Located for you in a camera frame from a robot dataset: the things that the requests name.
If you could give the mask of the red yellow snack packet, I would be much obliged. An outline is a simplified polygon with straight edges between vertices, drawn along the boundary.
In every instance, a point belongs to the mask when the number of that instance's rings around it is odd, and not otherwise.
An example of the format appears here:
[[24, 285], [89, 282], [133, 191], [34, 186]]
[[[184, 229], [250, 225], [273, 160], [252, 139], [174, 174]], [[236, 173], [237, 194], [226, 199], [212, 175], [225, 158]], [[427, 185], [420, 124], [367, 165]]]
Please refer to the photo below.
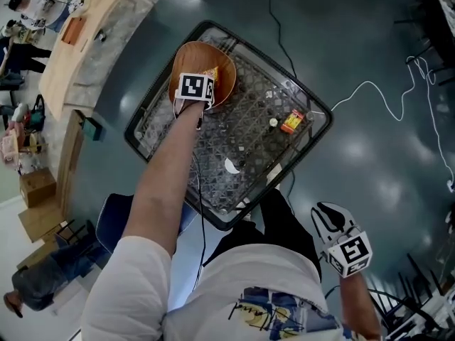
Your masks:
[[280, 129], [285, 133], [293, 134], [303, 119], [304, 115], [298, 110], [293, 109], [280, 126]]

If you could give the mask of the closed cardboard box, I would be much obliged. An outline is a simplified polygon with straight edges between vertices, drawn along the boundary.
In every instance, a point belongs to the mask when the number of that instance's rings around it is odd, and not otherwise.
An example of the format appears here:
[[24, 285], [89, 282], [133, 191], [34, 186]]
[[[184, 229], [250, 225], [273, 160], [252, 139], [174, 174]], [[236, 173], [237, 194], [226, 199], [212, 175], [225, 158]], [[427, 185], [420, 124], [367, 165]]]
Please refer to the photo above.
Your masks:
[[20, 193], [28, 208], [35, 207], [56, 193], [56, 181], [49, 168], [19, 177]]

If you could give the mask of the teal and black bag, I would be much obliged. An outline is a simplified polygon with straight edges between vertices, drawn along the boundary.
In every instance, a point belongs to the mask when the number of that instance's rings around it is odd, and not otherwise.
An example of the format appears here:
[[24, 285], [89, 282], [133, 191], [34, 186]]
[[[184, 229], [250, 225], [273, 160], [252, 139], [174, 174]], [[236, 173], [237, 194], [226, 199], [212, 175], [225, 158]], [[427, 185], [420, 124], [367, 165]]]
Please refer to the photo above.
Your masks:
[[43, 96], [39, 94], [36, 97], [35, 104], [30, 111], [30, 121], [29, 121], [29, 129], [31, 131], [42, 131], [45, 120], [46, 120], [46, 110], [45, 110], [45, 102]]

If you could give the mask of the orange wooden tray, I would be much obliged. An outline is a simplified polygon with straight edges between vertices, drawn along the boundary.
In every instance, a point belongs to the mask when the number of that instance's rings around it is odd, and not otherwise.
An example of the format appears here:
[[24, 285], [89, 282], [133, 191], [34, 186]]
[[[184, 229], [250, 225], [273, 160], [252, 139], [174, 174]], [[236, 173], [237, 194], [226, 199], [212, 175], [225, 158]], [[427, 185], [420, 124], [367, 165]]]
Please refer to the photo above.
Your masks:
[[84, 28], [85, 22], [85, 17], [71, 18], [63, 31], [62, 42], [68, 45], [75, 45]]

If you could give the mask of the white soft bundle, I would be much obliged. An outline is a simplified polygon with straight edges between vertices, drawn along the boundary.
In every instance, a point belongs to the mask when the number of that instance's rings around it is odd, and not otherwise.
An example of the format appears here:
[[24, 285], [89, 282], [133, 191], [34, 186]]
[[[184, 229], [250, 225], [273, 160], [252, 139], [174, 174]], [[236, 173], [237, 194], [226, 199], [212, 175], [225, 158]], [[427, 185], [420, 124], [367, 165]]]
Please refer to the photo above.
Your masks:
[[19, 103], [15, 108], [11, 120], [14, 122], [22, 122], [29, 111], [28, 105], [24, 103]]

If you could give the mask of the yellow stool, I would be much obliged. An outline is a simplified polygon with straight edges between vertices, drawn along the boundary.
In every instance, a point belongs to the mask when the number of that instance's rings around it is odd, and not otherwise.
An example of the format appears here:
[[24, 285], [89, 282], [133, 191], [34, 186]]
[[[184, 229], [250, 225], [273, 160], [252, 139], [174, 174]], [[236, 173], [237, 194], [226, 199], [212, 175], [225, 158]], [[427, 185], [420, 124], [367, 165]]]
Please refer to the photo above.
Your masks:
[[19, 149], [19, 153], [40, 154], [47, 149], [48, 145], [44, 138], [38, 132], [29, 133]]

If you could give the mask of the wooden partition panel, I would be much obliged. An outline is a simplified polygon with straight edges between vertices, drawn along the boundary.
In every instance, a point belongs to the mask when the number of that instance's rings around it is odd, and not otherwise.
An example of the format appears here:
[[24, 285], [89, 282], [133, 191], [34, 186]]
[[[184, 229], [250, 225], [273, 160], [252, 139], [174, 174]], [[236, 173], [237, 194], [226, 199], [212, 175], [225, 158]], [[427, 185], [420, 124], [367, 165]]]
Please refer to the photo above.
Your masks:
[[84, 141], [82, 133], [84, 118], [85, 115], [80, 110], [71, 111], [60, 155], [55, 199], [64, 219], [68, 217], [72, 181]]

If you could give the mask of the grey stone curved bench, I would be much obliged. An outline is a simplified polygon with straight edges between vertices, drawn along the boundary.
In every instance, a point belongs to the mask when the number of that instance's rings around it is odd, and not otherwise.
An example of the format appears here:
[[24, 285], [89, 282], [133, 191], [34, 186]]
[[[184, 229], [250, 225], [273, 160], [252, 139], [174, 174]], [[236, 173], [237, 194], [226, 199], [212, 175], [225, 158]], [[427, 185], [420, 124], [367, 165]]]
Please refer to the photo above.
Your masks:
[[105, 42], [93, 40], [65, 98], [66, 107], [95, 108], [116, 61], [135, 31], [159, 0], [119, 0], [102, 24]]

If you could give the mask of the person's white printed shirt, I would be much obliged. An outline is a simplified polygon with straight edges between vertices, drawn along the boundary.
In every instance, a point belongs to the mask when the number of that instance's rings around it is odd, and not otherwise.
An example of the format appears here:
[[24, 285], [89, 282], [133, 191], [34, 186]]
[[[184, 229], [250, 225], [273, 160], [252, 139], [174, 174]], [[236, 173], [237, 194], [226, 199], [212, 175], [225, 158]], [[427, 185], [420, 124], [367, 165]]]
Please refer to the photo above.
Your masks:
[[82, 341], [370, 341], [330, 313], [315, 266], [282, 247], [217, 256], [173, 310], [170, 278], [160, 245], [121, 239], [90, 291]]

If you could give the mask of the pink basket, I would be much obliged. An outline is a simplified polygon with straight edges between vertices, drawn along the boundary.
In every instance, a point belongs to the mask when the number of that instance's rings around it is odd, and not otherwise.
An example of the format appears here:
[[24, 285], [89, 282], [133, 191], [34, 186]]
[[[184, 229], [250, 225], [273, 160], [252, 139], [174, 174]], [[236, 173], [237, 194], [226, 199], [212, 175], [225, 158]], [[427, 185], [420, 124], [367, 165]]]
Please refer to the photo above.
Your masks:
[[15, 165], [18, 163], [18, 136], [14, 129], [0, 140], [0, 154], [5, 163]]

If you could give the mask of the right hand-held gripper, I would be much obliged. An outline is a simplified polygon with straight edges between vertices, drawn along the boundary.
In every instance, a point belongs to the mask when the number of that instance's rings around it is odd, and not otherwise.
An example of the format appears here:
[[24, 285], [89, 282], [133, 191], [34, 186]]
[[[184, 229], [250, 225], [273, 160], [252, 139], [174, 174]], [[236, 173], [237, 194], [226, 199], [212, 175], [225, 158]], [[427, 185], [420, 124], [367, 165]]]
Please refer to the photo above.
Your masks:
[[[354, 226], [356, 222], [349, 210], [318, 202], [311, 208], [311, 219], [319, 238], [326, 244], [322, 251], [324, 259], [339, 276], [348, 278], [369, 267], [373, 251], [368, 236], [359, 226]], [[344, 233], [333, 239], [335, 228]]]

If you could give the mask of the blue chair with black legs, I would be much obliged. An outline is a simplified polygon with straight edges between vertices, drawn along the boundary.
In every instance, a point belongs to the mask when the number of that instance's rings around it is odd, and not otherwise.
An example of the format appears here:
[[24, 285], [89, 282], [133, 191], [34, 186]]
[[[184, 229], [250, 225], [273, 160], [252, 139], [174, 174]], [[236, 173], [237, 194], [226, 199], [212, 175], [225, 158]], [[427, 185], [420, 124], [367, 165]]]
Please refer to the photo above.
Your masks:
[[85, 224], [76, 225], [75, 220], [60, 225], [60, 228], [53, 235], [57, 249], [79, 243], [86, 235], [86, 229]]

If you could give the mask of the person's left forearm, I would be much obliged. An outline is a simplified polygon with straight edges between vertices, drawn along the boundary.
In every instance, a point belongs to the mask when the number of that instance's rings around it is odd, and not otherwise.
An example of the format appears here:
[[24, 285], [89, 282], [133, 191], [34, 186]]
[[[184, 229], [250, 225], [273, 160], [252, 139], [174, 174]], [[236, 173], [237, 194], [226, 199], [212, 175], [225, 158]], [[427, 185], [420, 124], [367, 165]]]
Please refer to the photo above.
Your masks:
[[149, 239], [174, 254], [204, 106], [194, 101], [185, 107], [149, 161], [134, 194], [124, 237]]

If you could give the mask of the person's black shorts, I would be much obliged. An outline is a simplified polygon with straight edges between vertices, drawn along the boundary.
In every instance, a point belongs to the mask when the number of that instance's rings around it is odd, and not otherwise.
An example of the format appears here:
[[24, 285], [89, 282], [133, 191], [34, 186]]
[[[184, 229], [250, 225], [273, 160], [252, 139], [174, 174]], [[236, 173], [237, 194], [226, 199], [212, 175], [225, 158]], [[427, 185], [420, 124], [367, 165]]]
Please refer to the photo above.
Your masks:
[[271, 244], [294, 251], [307, 258], [316, 267], [318, 275], [322, 276], [313, 237], [292, 214], [290, 206], [280, 191], [270, 190], [259, 205], [264, 231], [259, 231], [254, 222], [240, 220], [234, 225], [231, 233], [220, 240], [204, 265], [208, 265], [217, 256], [235, 247], [249, 244]]

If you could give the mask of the wooden bowl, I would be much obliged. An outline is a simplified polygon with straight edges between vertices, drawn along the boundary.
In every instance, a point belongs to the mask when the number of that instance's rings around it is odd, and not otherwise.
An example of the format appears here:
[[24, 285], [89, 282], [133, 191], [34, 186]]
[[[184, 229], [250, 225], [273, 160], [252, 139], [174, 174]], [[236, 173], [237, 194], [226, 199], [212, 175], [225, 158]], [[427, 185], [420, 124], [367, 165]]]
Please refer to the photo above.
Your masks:
[[235, 64], [224, 52], [208, 43], [191, 41], [183, 44], [172, 66], [168, 84], [170, 102], [174, 101], [181, 73], [201, 73], [216, 67], [218, 78], [214, 89], [213, 108], [220, 107], [231, 96], [237, 79]]

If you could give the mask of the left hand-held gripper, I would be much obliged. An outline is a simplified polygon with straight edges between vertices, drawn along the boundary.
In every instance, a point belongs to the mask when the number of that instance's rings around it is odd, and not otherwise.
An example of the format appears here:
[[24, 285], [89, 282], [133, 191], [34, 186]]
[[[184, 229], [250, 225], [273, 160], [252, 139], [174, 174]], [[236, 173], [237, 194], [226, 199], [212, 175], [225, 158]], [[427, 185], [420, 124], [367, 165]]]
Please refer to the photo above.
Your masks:
[[204, 110], [211, 109], [215, 102], [214, 90], [215, 80], [210, 75], [181, 73], [174, 92], [174, 114], [179, 115], [186, 103], [203, 102]]

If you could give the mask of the light wooden curved counter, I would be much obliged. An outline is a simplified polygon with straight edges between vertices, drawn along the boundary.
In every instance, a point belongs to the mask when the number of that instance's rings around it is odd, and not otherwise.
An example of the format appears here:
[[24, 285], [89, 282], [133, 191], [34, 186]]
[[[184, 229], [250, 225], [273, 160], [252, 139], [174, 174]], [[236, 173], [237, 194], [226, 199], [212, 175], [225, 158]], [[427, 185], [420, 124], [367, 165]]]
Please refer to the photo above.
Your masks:
[[[64, 106], [67, 105], [65, 98], [68, 90], [73, 85], [95, 36], [118, 1], [84, 0], [84, 4], [70, 14], [58, 34], [38, 84], [39, 92], [56, 120], [61, 118]], [[81, 20], [83, 25], [75, 42], [69, 44], [63, 41], [63, 37], [73, 20]]]

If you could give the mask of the person's right forearm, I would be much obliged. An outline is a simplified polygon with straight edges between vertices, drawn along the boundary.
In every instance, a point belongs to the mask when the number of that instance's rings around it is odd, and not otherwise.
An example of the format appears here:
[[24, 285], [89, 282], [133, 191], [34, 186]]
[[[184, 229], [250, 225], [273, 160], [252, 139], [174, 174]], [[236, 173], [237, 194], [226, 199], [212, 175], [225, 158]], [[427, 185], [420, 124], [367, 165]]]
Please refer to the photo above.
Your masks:
[[340, 278], [344, 323], [367, 341], [381, 341], [380, 321], [361, 272]]

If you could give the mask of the dark green box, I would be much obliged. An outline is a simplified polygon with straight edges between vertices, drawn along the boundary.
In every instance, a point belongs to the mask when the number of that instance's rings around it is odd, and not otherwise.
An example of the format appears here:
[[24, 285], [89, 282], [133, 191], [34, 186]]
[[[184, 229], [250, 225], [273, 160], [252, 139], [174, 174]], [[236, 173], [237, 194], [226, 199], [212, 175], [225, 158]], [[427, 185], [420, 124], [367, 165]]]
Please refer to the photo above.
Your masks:
[[92, 117], [85, 117], [82, 121], [83, 134], [92, 141], [99, 141], [102, 135], [102, 125]]

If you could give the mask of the dark blue chair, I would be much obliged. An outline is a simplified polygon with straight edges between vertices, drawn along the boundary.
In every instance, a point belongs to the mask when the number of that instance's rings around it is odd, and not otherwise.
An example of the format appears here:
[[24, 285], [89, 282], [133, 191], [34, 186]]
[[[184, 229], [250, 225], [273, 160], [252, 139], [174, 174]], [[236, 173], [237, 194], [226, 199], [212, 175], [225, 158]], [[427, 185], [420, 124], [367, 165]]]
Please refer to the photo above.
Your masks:
[[175, 254], [178, 236], [194, 220], [197, 212], [183, 199], [160, 195], [151, 188], [141, 188], [134, 196], [111, 194], [97, 221], [99, 243], [113, 253], [125, 238], [150, 243], [168, 257]]

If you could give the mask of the orange yellow snack packet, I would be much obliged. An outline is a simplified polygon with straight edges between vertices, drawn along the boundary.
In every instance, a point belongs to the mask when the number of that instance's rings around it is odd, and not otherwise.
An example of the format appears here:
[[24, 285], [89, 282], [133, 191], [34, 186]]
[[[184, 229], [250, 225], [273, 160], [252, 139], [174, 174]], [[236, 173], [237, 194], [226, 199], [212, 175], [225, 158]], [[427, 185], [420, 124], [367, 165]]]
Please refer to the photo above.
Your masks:
[[209, 76], [214, 81], [214, 83], [217, 83], [218, 75], [219, 75], [219, 67], [216, 66], [211, 69], [204, 70], [204, 71], [200, 72], [200, 74]]

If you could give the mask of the glass top wicker table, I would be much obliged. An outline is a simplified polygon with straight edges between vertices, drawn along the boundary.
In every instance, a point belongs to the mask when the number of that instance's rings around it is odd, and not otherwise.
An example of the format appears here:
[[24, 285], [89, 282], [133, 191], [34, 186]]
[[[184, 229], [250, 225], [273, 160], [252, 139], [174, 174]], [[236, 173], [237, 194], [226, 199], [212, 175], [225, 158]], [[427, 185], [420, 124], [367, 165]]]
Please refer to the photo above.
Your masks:
[[[203, 117], [186, 193], [189, 206], [226, 231], [270, 190], [264, 179], [278, 163], [283, 179], [318, 143], [333, 114], [303, 83], [220, 24], [200, 22], [187, 41], [220, 49], [237, 71], [229, 99]], [[280, 126], [293, 109], [304, 119], [288, 134]], [[276, 127], [269, 125], [271, 118], [278, 120]]]

